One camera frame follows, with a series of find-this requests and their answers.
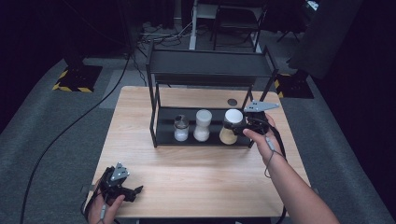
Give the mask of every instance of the wooden table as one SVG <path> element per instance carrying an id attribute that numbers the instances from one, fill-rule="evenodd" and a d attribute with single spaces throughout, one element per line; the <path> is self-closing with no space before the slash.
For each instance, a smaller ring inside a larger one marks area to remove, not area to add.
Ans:
<path id="1" fill-rule="evenodd" d="M 243 103 L 245 91 L 163 88 L 162 104 L 228 107 Z M 256 97 L 261 92 L 253 92 Z M 274 92 L 265 102 L 279 103 Z M 309 184 L 285 113 L 266 111 L 279 129 L 290 165 Z M 149 89 L 124 87 L 111 121 L 92 183 L 120 161 L 131 173 L 123 186 L 144 185 L 134 203 L 124 203 L 118 217 L 278 217 L 281 202 L 256 144 L 248 147 L 154 147 L 149 120 Z"/>

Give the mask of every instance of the small round object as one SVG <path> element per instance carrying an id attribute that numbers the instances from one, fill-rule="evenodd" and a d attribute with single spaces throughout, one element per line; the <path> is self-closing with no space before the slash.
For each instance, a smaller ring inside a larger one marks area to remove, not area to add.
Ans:
<path id="1" fill-rule="evenodd" d="M 231 106 L 236 106 L 238 104 L 238 102 L 235 99 L 228 99 L 227 103 L 228 105 Z"/>
<path id="2" fill-rule="evenodd" d="M 241 111 L 237 109 L 229 109 L 225 112 L 225 118 L 232 124 L 240 123 L 243 119 L 244 115 Z"/>

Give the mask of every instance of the white jar lid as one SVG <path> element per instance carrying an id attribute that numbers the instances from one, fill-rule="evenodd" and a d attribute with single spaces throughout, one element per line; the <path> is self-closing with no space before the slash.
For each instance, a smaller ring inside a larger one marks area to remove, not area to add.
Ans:
<path id="1" fill-rule="evenodd" d="M 225 118 L 227 119 L 227 121 L 234 124 L 241 122 L 243 117 L 244 115 L 242 114 L 242 112 L 237 109 L 229 109 L 227 110 L 227 112 L 225 112 Z"/>
<path id="2" fill-rule="evenodd" d="M 201 122 L 209 122 L 212 120 L 212 113 L 206 109 L 199 110 L 196 116 L 197 120 L 200 120 Z"/>

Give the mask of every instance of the human hand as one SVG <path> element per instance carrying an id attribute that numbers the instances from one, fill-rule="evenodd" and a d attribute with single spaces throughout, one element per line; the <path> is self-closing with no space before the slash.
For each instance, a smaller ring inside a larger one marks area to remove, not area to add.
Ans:
<path id="1" fill-rule="evenodd" d="M 98 187 L 98 185 L 99 185 L 99 180 L 96 182 L 94 188 L 96 189 Z M 106 204 L 105 217 L 103 218 L 103 220 L 101 220 L 101 212 L 102 212 L 103 205 L 105 204 L 105 200 L 103 199 L 103 196 L 101 195 L 100 189 L 98 190 L 97 193 L 98 193 L 98 195 L 93 200 L 93 203 L 90 207 L 90 212 L 88 214 L 89 223 L 90 224 L 113 223 L 114 218 L 116 217 L 117 211 L 119 210 L 120 206 L 122 205 L 125 195 L 120 195 L 115 200 L 110 200 L 109 204 Z"/>
<path id="2" fill-rule="evenodd" d="M 271 124 L 271 126 L 276 128 L 273 118 L 271 118 L 271 116 L 269 116 L 267 114 L 265 114 L 265 117 L 267 117 L 268 123 Z M 250 129 L 245 129 L 244 135 L 246 137 L 250 138 L 251 140 L 253 140 L 254 142 L 256 142 L 257 148 L 258 148 L 260 154 L 262 155 L 262 161 L 264 162 L 265 165 L 268 165 L 268 161 L 270 160 L 271 156 L 273 156 L 273 152 L 272 152 L 271 148 L 268 147 L 268 144 L 265 141 L 265 136 L 268 137 L 270 139 L 270 141 L 273 143 L 276 151 L 280 155 L 282 155 L 282 153 L 280 151 L 279 143 L 277 142 L 277 140 L 274 136 L 274 133 L 271 131 L 271 129 L 268 130 L 268 132 L 265 135 L 261 135 L 254 131 L 251 131 Z"/>

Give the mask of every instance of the glass jar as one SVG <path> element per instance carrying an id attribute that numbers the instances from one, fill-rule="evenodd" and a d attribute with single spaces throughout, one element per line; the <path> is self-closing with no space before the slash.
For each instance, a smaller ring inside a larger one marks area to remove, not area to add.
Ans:
<path id="1" fill-rule="evenodd" d="M 179 142 L 186 141 L 189 137 L 189 120 L 184 115 L 175 117 L 175 139 Z"/>
<path id="2" fill-rule="evenodd" d="M 226 145 L 232 145 L 238 140 L 238 136 L 233 134 L 233 130 L 231 129 L 231 125 L 240 124 L 244 115 L 241 111 L 237 109 L 229 109 L 225 112 L 224 116 L 224 125 L 220 131 L 220 140 L 222 143 Z"/>
<path id="3" fill-rule="evenodd" d="M 199 110 L 196 114 L 196 126 L 194 138 L 199 142 L 204 142 L 209 138 L 209 125 L 212 120 L 212 113 L 206 109 Z"/>

